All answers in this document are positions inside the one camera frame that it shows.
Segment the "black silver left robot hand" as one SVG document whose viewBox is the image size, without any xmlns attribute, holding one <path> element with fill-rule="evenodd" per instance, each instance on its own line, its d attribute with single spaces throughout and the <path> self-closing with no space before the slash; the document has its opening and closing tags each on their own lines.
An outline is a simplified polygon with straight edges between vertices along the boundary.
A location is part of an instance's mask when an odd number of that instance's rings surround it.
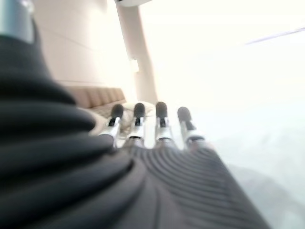
<svg viewBox="0 0 305 229">
<path fill-rule="evenodd" d="M 218 154 L 178 109 L 185 149 L 156 106 L 156 144 L 145 148 L 144 106 L 116 137 L 56 83 L 45 64 L 31 2 L 0 3 L 0 226 L 3 229 L 266 229 Z"/>
</svg>

